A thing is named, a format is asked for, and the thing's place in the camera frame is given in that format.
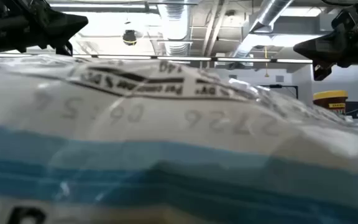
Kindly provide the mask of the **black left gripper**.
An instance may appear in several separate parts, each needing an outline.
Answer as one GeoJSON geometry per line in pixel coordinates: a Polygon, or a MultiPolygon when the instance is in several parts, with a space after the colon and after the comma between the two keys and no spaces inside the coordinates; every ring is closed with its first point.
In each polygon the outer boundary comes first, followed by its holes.
{"type": "Polygon", "coordinates": [[[87,24],[86,16],[54,11],[46,0],[0,0],[0,52],[37,45],[72,56],[69,40],[87,24]]]}

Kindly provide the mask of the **yellow-lid spice jar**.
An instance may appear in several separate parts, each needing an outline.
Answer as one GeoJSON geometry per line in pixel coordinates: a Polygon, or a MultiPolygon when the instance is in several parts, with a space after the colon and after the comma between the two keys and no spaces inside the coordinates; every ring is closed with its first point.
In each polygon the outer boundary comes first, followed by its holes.
{"type": "Polygon", "coordinates": [[[348,93],[345,90],[328,90],[313,95],[313,103],[336,114],[345,115],[348,93]]]}

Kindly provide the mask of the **black tube stand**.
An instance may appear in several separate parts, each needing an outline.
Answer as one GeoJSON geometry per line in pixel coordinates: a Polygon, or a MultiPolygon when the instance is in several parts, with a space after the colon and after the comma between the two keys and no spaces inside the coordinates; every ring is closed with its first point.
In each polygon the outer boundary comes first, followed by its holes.
{"type": "Polygon", "coordinates": [[[281,85],[281,84],[272,84],[272,85],[262,85],[262,87],[269,88],[272,91],[290,96],[294,99],[298,99],[298,86],[296,85],[281,85]]]}

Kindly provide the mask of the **black background monitor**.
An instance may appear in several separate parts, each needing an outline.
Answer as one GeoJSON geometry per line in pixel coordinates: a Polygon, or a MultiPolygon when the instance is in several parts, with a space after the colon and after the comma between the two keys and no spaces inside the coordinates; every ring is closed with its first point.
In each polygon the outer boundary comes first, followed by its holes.
{"type": "Polygon", "coordinates": [[[358,101],[346,101],[346,115],[358,119],[358,112],[355,110],[358,110],[358,101]]]}

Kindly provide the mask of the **black ceiling dome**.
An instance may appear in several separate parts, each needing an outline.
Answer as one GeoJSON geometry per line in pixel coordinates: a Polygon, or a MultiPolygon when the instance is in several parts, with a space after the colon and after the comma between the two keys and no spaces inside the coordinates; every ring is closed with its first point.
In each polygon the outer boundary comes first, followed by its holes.
{"type": "Polygon", "coordinates": [[[122,36],[122,40],[128,46],[135,45],[137,43],[135,30],[125,30],[124,35],[122,36]]]}

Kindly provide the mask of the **linear ceiling light strip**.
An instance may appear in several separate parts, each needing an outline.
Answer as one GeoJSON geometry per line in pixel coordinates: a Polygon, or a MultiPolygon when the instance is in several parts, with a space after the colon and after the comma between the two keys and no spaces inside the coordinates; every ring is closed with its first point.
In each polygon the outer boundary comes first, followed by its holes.
{"type": "Polygon", "coordinates": [[[244,62],[244,63],[295,63],[310,64],[308,59],[287,59],[287,58],[234,58],[234,57],[177,57],[157,55],[73,55],[76,58],[101,58],[112,60],[170,60],[170,61],[201,61],[201,62],[244,62]]]}

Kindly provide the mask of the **blue ramen packet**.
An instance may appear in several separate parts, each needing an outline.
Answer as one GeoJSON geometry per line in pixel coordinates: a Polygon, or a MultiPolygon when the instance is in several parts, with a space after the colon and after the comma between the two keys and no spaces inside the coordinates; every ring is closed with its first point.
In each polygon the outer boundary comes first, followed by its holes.
{"type": "Polygon", "coordinates": [[[0,59],[0,224],[358,224],[358,122],[184,65],[0,59]]]}

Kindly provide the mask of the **slanted silver ventilation duct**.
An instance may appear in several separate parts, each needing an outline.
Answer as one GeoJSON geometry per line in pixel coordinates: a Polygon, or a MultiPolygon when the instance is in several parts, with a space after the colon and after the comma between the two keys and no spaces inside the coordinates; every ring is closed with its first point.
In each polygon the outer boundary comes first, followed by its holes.
{"type": "Polygon", "coordinates": [[[263,0],[260,9],[248,16],[242,27],[242,41],[232,57],[245,58],[253,47],[269,45],[274,23],[294,0],[263,0]]]}

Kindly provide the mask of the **round silver ventilation duct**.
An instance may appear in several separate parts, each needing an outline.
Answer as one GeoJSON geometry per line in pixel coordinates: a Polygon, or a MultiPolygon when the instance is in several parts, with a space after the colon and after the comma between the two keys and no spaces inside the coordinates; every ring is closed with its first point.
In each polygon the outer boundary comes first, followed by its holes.
{"type": "Polygon", "coordinates": [[[157,5],[162,19],[165,51],[170,56],[190,54],[190,3],[189,0],[166,0],[157,5]]]}

